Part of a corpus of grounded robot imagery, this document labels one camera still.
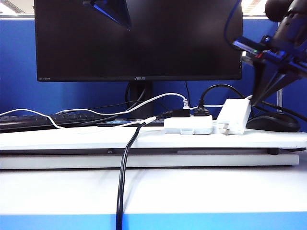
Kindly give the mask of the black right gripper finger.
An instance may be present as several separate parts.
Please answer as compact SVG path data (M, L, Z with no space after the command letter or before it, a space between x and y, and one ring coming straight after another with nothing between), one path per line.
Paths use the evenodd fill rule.
M271 94L277 92L278 90L284 88L285 86L299 80L299 76L280 76L273 83L270 83L264 88L264 91L258 96L258 103L266 99Z
M262 78L264 73L264 65L261 63L256 63L254 65L254 85L253 93L251 99L251 105L256 105L260 99L262 93Z

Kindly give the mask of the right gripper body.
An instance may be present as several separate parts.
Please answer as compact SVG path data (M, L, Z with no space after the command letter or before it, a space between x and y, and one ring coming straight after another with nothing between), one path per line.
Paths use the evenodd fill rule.
M243 36L233 42L233 46L243 51L241 60L255 65L268 61L281 68L282 71L292 70L300 77L307 75L307 42L299 46L278 41L272 44L273 38L266 35L260 43L256 43Z

